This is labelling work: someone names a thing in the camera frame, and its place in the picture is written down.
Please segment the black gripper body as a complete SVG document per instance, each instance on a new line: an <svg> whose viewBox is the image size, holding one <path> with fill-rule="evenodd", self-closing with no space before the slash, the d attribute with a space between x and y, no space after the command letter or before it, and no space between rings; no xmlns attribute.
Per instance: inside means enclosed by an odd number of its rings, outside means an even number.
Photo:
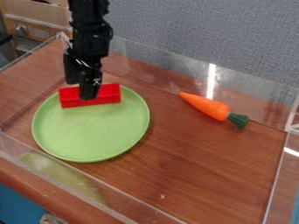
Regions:
<svg viewBox="0 0 299 224"><path fill-rule="evenodd" d="M63 54L66 69L101 68L101 61L109 56L114 29L106 20L81 22L71 20L73 38Z"/></svg>

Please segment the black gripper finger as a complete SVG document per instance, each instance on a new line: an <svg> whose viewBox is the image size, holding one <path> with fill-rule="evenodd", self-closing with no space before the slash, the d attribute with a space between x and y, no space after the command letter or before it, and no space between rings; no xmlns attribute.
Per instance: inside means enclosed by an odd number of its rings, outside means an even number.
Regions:
<svg viewBox="0 0 299 224"><path fill-rule="evenodd" d="M89 64L81 66L79 71L79 98L83 101L94 100L99 94L103 73L99 67Z"/></svg>
<svg viewBox="0 0 299 224"><path fill-rule="evenodd" d="M63 65L66 82L69 84L78 84L81 82L81 64L69 52L63 54Z"/></svg>

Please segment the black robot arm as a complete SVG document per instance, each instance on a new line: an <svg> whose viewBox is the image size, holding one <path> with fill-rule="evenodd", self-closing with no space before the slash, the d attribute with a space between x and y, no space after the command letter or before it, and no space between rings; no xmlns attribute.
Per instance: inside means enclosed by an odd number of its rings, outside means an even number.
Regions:
<svg viewBox="0 0 299 224"><path fill-rule="evenodd" d="M63 54L65 77L79 84L79 98L94 100L103 80L102 59L109 56L114 29L106 21L109 0L69 0L73 38Z"/></svg>

